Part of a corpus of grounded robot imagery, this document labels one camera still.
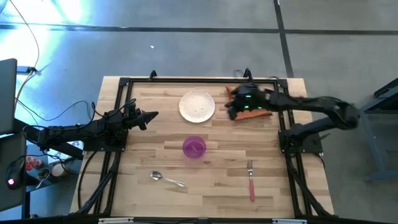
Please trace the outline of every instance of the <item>table leg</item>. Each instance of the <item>table leg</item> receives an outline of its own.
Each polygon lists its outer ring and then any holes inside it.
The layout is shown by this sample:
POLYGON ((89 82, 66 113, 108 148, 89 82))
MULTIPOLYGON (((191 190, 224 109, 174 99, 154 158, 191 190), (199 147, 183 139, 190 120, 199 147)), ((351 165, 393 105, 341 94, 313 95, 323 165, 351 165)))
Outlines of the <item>table leg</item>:
POLYGON ((30 192, 25 193, 25 200, 22 204, 22 214, 21 218, 30 218, 30 192))

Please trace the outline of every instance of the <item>concrete floor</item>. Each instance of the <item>concrete floor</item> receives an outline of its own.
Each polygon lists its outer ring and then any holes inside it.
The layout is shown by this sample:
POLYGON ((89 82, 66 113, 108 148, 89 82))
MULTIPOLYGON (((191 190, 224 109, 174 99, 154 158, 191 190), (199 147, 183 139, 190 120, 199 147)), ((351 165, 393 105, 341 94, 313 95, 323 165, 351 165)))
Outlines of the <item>concrete floor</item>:
MULTIPOLYGON (((45 24, 278 28, 273 0, 14 2, 28 22, 45 24)), ((398 30, 398 2, 393 0, 279 2, 286 29, 398 30)), ((0 23, 13 22, 22 21, 7 4, 0 14, 0 23)), ((25 86, 21 100, 46 118, 58 115, 78 100, 96 101, 105 75, 149 75, 154 69, 159 75, 232 76, 235 69, 249 67, 256 77, 287 76, 279 34, 33 28, 40 45, 40 73, 25 86)), ((294 77, 305 79, 309 96, 331 95, 361 106, 375 90, 397 77, 398 35, 289 34, 287 45, 294 77)), ((32 65, 36 56, 27 29, 0 30, 1 59, 15 57, 20 65, 32 65)), ((17 117, 33 123, 20 107, 17 117)), ((38 121, 50 125, 87 120, 85 107, 79 105, 56 121, 38 121)), ((323 147, 335 213, 345 218, 397 223, 398 179, 363 182, 375 167, 361 127, 330 133, 323 147)), ((383 127, 377 133, 383 134, 383 127)), ((71 179, 34 192, 32 212, 42 216, 67 214, 75 182, 71 179)), ((0 220, 19 218, 19 210, 0 213, 0 220)))

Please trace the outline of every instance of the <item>wooden tabletop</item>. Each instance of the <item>wooden tabletop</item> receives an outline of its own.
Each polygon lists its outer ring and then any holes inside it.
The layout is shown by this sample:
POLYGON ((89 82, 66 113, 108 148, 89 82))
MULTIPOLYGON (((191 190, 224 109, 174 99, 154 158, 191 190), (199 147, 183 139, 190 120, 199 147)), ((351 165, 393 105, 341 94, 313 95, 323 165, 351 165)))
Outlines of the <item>wooden tabletop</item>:
MULTIPOLYGON (((97 103, 100 113, 113 109, 120 77, 104 77, 97 103)), ((287 80, 290 94, 306 96, 304 80, 287 80)), ((262 87, 273 89, 271 85, 262 87)), ((292 199, 285 158, 277 138, 277 113, 264 118, 230 121, 223 106, 227 100, 225 84, 134 83, 132 97, 145 111, 159 115, 146 131, 129 132, 122 153, 113 200, 112 216, 129 217, 293 217, 292 199), (207 91, 215 100, 216 111, 204 123, 185 121, 179 113, 180 98, 190 90, 207 91), (202 137, 207 151, 201 159, 188 159, 182 151, 189 136, 202 137), (247 161, 253 160, 256 201, 249 198, 247 161), (152 170, 184 182, 184 189, 149 177, 152 170)), ((311 113, 294 111, 296 123, 312 121, 311 113)), ((99 152, 88 165, 81 188, 85 202, 98 185, 104 153, 99 152)), ((309 189, 333 213, 325 171, 318 157, 303 154, 309 189)), ((103 206, 108 195, 105 190, 103 206)), ((77 210, 77 196, 71 212, 77 210)), ((299 192, 303 210, 302 195, 299 192)))

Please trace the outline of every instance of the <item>purple cup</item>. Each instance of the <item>purple cup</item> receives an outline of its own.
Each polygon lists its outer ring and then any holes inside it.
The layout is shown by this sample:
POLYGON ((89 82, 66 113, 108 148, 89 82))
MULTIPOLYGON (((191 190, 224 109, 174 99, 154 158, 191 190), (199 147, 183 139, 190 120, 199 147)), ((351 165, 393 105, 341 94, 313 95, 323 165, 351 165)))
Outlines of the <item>purple cup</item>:
POLYGON ((182 151, 188 158, 199 159, 206 152, 206 143, 201 137, 192 136, 184 141, 182 151))

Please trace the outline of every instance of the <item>white plate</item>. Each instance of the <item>white plate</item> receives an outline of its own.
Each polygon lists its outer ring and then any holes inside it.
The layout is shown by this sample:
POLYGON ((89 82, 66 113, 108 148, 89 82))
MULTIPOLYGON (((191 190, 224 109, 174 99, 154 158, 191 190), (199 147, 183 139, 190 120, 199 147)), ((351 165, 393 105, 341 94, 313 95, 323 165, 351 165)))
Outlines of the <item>white plate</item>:
POLYGON ((213 97, 205 91, 192 90, 181 97, 180 113, 190 122, 207 121, 216 110, 213 97))

